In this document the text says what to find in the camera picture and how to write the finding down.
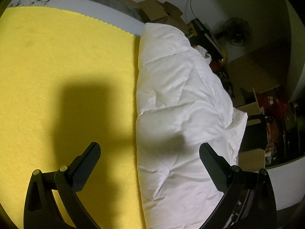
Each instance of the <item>white duvet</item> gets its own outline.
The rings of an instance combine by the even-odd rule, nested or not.
[[[223,193],[199,158],[202,143],[236,164],[247,114],[233,108],[209,61],[180,30],[146,24],[136,138],[147,229],[198,229],[220,201]]]

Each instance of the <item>screw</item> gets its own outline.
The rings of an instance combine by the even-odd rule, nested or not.
[[[34,176],[37,176],[37,175],[39,174],[39,171],[40,171],[40,170],[38,170],[38,169],[34,170],[34,171],[33,171],[33,175],[34,175]]]
[[[62,172],[66,171],[67,169],[68,169],[68,166],[66,166],[66,165],[63,165],[59,168],[59,170]]]
[[[260,172],[263,174],[263,175],[267,175],[268,172],[265,170],[265,169],[261,169]]]
[[[237,165],[233,165],[232,170],[235,172],[238,172],[238,171],[240,171],[240,168]]]

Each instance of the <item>box flap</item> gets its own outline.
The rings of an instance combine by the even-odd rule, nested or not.
[[[181,21],[176,21],[171,17],[168,17],[165,24],[167,25],[171,25],[173,27],[178,28],[179,30],[181,30],[183,33],[187,34],[189,31],[188,26],[186,25],[186,23],[181,19]]]
[[[162,3],[157,0],[145,0],[138,2],[138,4],[151,21],[168,16],[163,7],[160,5]]]
[[[262,149],[254,149],[244,151],[238,154],[238,166],[243,171],[259,171],[265,168],[265,151]]]
[[[166,21],[168,20],[168,18],[169,18],[169,16],[157,19],[154,21],[154,23],[166,24]]]
[[[248,116],[260,114],[260,110],[258,109],[257,102],[249,103],[247,105],[238,107],[237,109],[247,113]]]
[[[182,11],[179,8],[169,2],[164,2],[163,7],[165,12],[168,13],[171,17],[180,17],[181,15],[183,15]]]

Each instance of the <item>black plastic arm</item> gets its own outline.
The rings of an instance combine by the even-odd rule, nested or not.
[[[64,222],[52,189],[58,190],[76,228],[99,229],[75,193],[83,189],[100,156],[99,144],[92,142],[70,166],[64,165],[58,171],[49,173],[33,171],[25,200],[24,229],[74,228]]]
[[[265,169],[253,173],[242,171],[236,165],[230,166],[207,143],[200,146],[199,156],[217,190],[224,192],[200,229],[221,229],[225,226],[230,229],[276,229],[275,197]]]
[[[1,229],[18,229],[18,227],[13,223],[11,218],[7,215],[6,211],[0,204],[0,228]]]

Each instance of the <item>yellow foam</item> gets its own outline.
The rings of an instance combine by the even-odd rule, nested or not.
[[[92,141],[101,145],[102,156],[78,193],[83,205],[101,228],[145,227],[135,161],[138,42],[71,11],[5,10],[0,203],[19,228],[32,171],[70,164]]]

